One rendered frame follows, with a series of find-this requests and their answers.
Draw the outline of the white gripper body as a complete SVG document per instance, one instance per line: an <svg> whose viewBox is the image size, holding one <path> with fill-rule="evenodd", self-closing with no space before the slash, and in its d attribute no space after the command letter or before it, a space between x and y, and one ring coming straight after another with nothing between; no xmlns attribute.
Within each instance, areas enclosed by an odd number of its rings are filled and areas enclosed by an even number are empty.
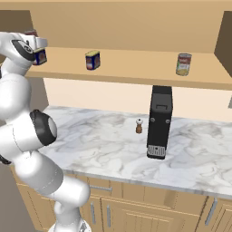
<svg viewBox="0 0 232 232"><path fill-rule="evenodd" d="M40 48L45 48L47 46L47 40L41 37L36 37L35 35L27 35L25 41L33 49L37 50Z"/></svg>

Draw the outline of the wooden cabinet door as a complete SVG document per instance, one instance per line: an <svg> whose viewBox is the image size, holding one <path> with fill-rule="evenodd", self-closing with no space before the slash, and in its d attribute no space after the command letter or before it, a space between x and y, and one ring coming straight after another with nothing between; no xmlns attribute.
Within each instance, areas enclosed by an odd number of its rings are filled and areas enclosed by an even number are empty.
<svg viewBox="0 0 232 232"><path fill-rule="evenodd" d="M33 28L29 10L0 10L0 32L23 33Z"/></svg>
<svg viewBox="0 0 232 232"><path fill-rule="evenodd" d="M232 78L232 11L223 14L214 55Z"/></svg>

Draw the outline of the blue can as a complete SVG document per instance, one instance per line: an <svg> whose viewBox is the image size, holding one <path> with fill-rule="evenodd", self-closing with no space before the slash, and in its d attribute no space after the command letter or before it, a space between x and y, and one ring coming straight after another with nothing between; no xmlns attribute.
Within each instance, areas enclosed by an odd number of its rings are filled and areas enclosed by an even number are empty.
<svg viewBox="0 0 232 232"><path fill-rule="evenodd" d="M46 52L44 48L40 48L34 51L35 60L33 65L42 65L47 62Z"/></svg>
<svg viewBox="0 0 232 232"><path fill-rule="evenodd" d="M95 70L101 65L100 52L90 51L85 54L86 68L88 70Z"/></svg>

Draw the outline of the black coffee machine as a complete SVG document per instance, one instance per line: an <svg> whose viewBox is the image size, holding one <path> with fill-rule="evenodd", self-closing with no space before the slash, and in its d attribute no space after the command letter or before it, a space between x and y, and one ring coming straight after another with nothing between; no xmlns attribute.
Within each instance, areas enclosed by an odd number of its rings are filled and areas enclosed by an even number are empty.
<svg viewBox="0 0 232 232"><path fill-rule="evenodd" d="M172 88L153 85L147 137L147 156L151 159L166 157L172 111Z"/></svg>

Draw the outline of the red white yellow can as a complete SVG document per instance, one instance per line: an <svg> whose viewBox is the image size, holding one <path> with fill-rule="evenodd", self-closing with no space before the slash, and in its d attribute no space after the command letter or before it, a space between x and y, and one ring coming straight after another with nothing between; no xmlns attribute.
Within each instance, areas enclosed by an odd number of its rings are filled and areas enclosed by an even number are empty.
<svg viewBox="0 0 232 232"><path fill-rule="evenodd" d="M192 55L189 53L180 53L178 55L176 74L187 76L189 74L190 62Z"/></svg>

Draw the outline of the wooden drawer front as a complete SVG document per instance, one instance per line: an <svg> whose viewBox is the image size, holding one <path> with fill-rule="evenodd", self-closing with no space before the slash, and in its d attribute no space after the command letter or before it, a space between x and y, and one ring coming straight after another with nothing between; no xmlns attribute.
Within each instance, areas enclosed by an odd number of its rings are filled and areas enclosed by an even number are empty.
<svg viewBox="0 0 232 232"><path fill-rule="evenodd" d="M105 179L88 178L88 183L93 186L99 186L99 187L105 187L105 188L111 187L110 182ZM91 188L91 193L93 195L99 195L99 196L109 196L111 194L110 191L98 190L94 188Z"/></svg>
<svg viewBox="0 0 232 232"><path fill-rule="evenodd" d="M199 194L128 183L123 184L123 198L165 206L176 210L190 210L195 212L200 211L207 199L206 196Z"/></svg>

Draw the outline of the wooden cupboard door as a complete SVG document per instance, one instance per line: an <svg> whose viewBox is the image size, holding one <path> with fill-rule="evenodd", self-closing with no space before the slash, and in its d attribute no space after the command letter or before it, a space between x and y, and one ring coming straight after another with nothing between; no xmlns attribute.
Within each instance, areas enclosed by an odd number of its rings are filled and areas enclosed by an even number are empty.
<svg viewBox="0 0 232 232"><path fill-rule="evenodd" d="M95 225L92 223L91 202L94 202L94 211L96 217ZM81 207L81 214L83 219L91 227L92 232L103 232L101 202L99 197L90 196L88 202L83 207Z"/></svg>
<svg viewBox="0 0 232 232"><path fill-rule="evenodd" d="M36 230L47 232L55 222L54 201L38 194L25 184L17 184Z"/></svg>
<svg viewBox="0 0 232 232"><path fill-rule="evenodd" d="M214 197L207 197L196 232L232 232L232 199L217 198L214 214L209 225L205 225L213 199Z"/></svg>
<svg viewBox="0 0 232 232"><path fill-rule="evenodd" d="M111 206L111 227L107 226ZM198 216L112 198L101 200L104 232L195 232Z"/></svg>

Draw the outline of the wooden wall cabinet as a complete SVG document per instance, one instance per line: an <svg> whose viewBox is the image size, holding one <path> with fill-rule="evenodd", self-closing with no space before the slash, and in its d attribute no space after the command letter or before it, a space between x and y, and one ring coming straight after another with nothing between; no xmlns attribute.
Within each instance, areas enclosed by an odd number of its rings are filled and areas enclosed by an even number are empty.
<svg viewBox="0 0 232 232"><path fill-rule="evenodd" d="M214 55L232 0L0 0L0 10L29 10L48 41L31 77L232 90ZM95 70L90 51L100 52ZM176 74L180 53L192 55L187 76Z"/></svg>

